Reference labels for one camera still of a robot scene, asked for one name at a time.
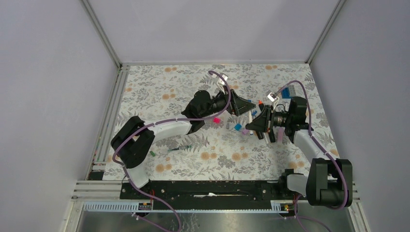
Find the white blue marker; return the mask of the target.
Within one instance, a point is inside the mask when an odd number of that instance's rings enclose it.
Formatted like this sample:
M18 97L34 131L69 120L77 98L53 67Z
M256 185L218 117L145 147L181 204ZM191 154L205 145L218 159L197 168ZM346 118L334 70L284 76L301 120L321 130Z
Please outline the white blue marker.
M249 118L249 122L248 122L248 123L251 123L251 122L252 122L252 112L251 112L251 110L248 111L248 118ZM249 134L250 134L250 135L253 135L253 131L252 131L252 130L248 129L248 131L249 131Z

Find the cyan highlighter cap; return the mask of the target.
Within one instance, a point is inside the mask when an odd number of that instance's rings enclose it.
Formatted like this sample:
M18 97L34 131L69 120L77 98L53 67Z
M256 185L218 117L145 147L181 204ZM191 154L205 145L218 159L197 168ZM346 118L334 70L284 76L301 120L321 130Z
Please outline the cyan highlighter cap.
M236 131L241 131L242 125L241 125L241 124L236 124L236 125L234 126L234 129L235 129Z

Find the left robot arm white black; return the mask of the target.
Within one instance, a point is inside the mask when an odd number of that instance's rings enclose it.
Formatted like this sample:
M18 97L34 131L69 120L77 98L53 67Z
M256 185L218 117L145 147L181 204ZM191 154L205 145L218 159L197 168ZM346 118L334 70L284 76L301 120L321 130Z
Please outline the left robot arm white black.
M145 122L138 116L131 117L111 140L115 155L125 169L125 176L132 185L132 193L139 199L149 195L149 177L143 167L153 143L198 131L206 120L213 119L227 111L241 116L256 105L239 97L234 90L220 91L211 97L206 90L197 91L185 110L176 118L157 122Z

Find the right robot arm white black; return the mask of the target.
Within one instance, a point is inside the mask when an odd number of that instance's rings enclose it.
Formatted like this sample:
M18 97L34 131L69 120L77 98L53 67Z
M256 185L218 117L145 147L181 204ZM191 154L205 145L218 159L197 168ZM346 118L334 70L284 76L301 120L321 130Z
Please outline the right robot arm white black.
M289 199L297 192L312 206L349 207L352 203L352 163L335 158L322 147L306 121L307 113L308 101L302 97L292 97L287 111L277 112L273 106L265 104L246 129L272 135L274 127L283 128L291 143L310 161L308 176L291 171L282 175L283 182L277 186L281 198Z

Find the black highlighter pink cap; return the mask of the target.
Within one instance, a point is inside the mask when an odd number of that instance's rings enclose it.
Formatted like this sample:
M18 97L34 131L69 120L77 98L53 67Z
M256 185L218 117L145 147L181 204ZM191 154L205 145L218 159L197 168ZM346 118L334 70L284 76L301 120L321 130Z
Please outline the black highlighter pink cap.
M264 139L264 133L263 133L263 132L257 131L256 134L257 134L257 137L258 137L259 140L263 140L263 139Z

